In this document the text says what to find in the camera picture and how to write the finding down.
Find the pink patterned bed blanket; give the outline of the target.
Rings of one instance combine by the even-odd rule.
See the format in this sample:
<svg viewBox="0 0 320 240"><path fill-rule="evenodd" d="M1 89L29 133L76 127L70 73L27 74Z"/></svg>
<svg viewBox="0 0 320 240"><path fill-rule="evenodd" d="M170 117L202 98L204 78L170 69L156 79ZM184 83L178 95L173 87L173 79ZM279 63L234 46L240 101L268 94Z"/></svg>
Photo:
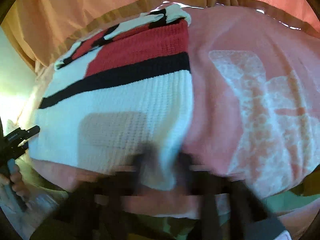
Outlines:
<svg viewBox="0 0 320 240"><path fill-rule="evenodd" d="M191 17L194 106L179 152L213 174L242 178L261 198L295 187L319 165L319 39L251 9L183 10ZM31 159L40 175L71 191L134 155L106 174ZM177 158L175 186L142 184L124 199L126 211L197 217L199 200L183 195Z"/></svg>

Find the pink curtain with tan hem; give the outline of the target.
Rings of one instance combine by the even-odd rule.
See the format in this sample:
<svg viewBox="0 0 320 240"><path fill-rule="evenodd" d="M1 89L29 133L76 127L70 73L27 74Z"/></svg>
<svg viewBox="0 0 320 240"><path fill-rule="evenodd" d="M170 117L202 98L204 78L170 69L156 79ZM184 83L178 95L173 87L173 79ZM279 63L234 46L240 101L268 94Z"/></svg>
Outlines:
<svg viewBox="0 0 320 240"><path fill-rule="evenodd" d="M262 9L319 37L319 0L1 0L1 28L27 66L49 66L99 25L147 12L163 2L192 7L217 3Z"/></svg>

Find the white red black knit sweater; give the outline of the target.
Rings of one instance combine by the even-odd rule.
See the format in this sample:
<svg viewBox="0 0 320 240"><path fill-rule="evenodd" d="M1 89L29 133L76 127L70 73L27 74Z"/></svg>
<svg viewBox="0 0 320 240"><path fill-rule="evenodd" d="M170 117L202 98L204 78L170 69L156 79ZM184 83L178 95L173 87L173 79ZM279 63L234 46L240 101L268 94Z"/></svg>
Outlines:
<svg viewBox="0 0 320 240"><path fill-rule="evenodd" d="M194 106L190 23L173 4L73 44L34 113L30 156L106 174L149 150L142 184L172 189Z"/></svg>

